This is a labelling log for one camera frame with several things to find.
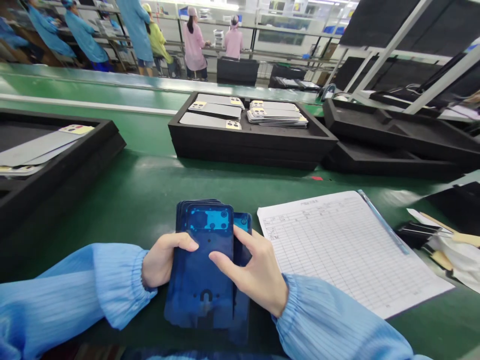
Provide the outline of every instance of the worker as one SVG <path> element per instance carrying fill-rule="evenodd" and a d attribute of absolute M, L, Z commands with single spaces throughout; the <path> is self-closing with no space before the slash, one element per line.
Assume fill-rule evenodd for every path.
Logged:
<path fill-rule="evenodd" d="M 93 38 L 94 28 L 80 17 L 77 2 L 75 0 L 61 0 L 61 3 L 66 9 L 65 22 L 78 46 L 91 61 L 95 70 L 108 73 L 111 70 L 109 56 Z"/>
<path fill-rule="evenodd" d="M 57 22 L 52 21 L 50 17 L 43 16 L 37 10 L 37 1 L 38 0 L 28 0 L 28 16 L 35 27 L 36 31 L 42 38 L 43 42 L 48 46 L 49 49 L 59 53 L 60 55 L 66 56 L 68 58 L 76 59 L 74 51 L 70 46 L 67 45 L 64 41 L 60 40 L 58 33 L 58 28 L 55 25 Z"/>
<path fill-rule="evenodd" d="M 44 57 L 41 47 L 18 36 L 6 19 L 0 16 L 0 39 L 4 40 L 13 50 L 21 50 L 32 64 L 40 64 Z"/>
<path fill-rule="evenodd" d="M 154 56 L 145 28 L 145 23 L 150 24 L 150 16 L 140 5 L 140 0 L 116 0 L 116 4 L 120 9 L 121 17 L 133 44 L 133 50 L 135 50 L 135 55 L 138 58 L 140 75 L 144 75 L 146 69 L 147 75 L 152 77 L 154 75 L 152 70 Z"/>
<path fill-rule="evenodd" d="M 272 243 L 256 231 L 249 235 L 234 226 L 233 233 L 251 252 L 245 267 L 218 251 L 208 257 L 271 313 L 291 359 L 428 359 L 414 355 L 398 331 L 329 283 L 282 275 Z M 125 243 L 94 243 L 35 279 L 0 284 L 0 357 L 39 359 L 103 317 L 123 329 L 170 280 L 175 247 L 194 252 L 199 245 L 186 232 L 161 236 L 150 251 Z M 196 355 L 169 353 L 167 358 L 200 359 Z M 203 352 L 201 358 L 224 356 Z"/>
<path fill-rule="evenodd" d="M 153 52 L 153 61 L 155 62 L 155 67 L 158 70 L 158 73 L 162 73 L 162 69 L 160 67 L 160 61 L 165 59 L 166 65 L 168 67 L 168 71 L 170 72 L 173 78 L 178 77 L 177 74 L 177 65 L 174 62 L 174 59 L 170 56 L 165 49 L 165 37 L 162 34 L 159 26 L 155 23 L 154 17 L 152 15 L 152 8 L 149 4 L 144 3 L 143 8 L 150 16 L 150 24 L 145 23 L 146 32 L 148 33 L 148 38 L 150 39 L 151 50 Z"/>
<path fill-rule="evenodd" d="M 239 17 L 234 15 L 230 20 L 230 30 L 225 35 L 225 48 L 228 58 L 240 59 L 240 51 L 244 47 L 244 35 L 239 30 Z"/>
<path fill-rule="evenodd" d="M 205 46 L 210 46 L 210 41 L 204 41 L 200 26 L 197 9 L 188 7 L 188 22 L 183 24 L 183 41 L 185 42 L 185 65 L 186 77 L 191 80 L 194 72 L 200 72 L 201 79 L 208 81 L 207 60 L 202 53 Z"/>

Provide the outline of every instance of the pen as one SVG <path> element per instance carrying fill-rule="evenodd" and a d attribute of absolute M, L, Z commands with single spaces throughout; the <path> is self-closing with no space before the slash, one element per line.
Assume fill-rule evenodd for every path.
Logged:
<path fill-rule="evenodd" d="M 388 235 L 390 235 L 393 242 L 400 248 L 401 252 L 405 255 L 408 255 L 410 252 L 407 247 L 404 245 L 403 241 L 397 236 L 397 234 L 392 230 L 392 228 L 387 224 L 385 219 L 380 215 L 379 211 L 375 208 L 375 206 L 370 201 L 367 194 L 364 193 L 363 190 L 358 190 L 357 193 L 361 196 L 361 198 L 368 204 L 368 207 L 373 211 L 373 214 L 376 216 L 378 221 L 382 224 Z"/>

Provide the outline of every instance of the yellow jacket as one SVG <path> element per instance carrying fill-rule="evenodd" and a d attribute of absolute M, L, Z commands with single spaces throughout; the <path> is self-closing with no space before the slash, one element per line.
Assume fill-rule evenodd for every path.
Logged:
<path fill-rule="evenodd" d="M 170 54 L 165 49 L 166 40 L 164 35 L 154 21 L 150 22 L 150 34 L 148 34 L 148 38 L 150 39 L 151 50 L 154 56 L 164 57 L 167 64 L 174 62 Z"/>

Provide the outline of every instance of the green workbench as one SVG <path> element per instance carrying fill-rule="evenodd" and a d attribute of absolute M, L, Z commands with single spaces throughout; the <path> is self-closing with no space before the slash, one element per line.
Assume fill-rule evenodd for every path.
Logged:
<path fill-rule="evenodd" d="M 184 91 L 138 88 L 132 84 L 122 86 L 125 77 L 133 82 L 143 80 L 134 75 L 110 74 L 112 81 L 118 82 L 112 86 L 85 79 L 58 80 L 67 71 L 65 69 L 42 69 L 48 70 L 51 77 L 32 75 L 31 68 L 34 66 L 0 64 L 0 94 L 170 110 L 179 109 L 188 98 Z M 98 74 L 86 72 L 89 77 Z M 201 83 L 175 81 L 181 82 L 178 87 L 188 88 L 192 84 L 195 90 L 202 90 Z M 242 96 L 260 96 L 258 94 L 264 92 L 263 89 L 239 88 Z M 132 243 L 148 249 L 160 235 L 175 230 L 176 204 L 186 199 L 220 199 L 236 211 L 251 213 L 253 228 L 260 230 L 255 216 L 258 207 L 363 189 L 392 227 L 410 220 L 405 210 L 410 206 L 449 224 L 448 219 L 422 199 L 442 186 L 433 181 L 345 175 L 320 167 L 308 172 L 178 159 L 167 127 L 169 116 L 3 100 L 0 100 L 0 107 L 111 119 L 127 143 L 126 149 L 76 208 L 59 219 L 51 233 L 38 235 L 35 249 L 38 261 L 12 274 L 12 280 L 35 277 L 71 252 L 95 242 Z M 321 112 L 316 107 L 310 109 Z M 437 265 L 424 254 L 420 256 L 442 276 Z M 474 359 L 471 352 L 480 346 L 480 295 L 450 281 L 456 289 L 398 314 L 388 322 L 406 337 L 416 353 L 433 359 L 458 359 L 470 353 L 467 358 Z M 124 330 L 114 330 L 102 320 L 78 340 L 136 347 L 234 350 L 235 347 L 221 336 L 180 329 L 167 323 L 163 317 L 166 291 L 167 288 L 162 287 L 158 296 Z M 240 350 L 282 353 L 270 315 L 255 304 L 251 308 L 249 343 Z"/>

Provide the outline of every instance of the hand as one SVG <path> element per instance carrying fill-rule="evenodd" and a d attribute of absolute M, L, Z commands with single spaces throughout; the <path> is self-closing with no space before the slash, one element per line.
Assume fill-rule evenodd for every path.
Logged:
<path fill-rule="evenodd" d="M 289 288 L 280 272 L 272 243 L 255 230 L 252 236 L 234 225 L 233 233 L 251 253 L 251 260 L 245 267 L 235 265 L 218 251 L 212 251 L 208 257 L 241 292 L 279 318 L 287 305 Z"/>
<path fill-rule="evenodd" d="M 174 262 L 174 248 L 194 252 L 199 245 L 186 232 L 160 236 L 143 258 L 141 279 L 143 286 L 157 288 L 170 280 Z"/>

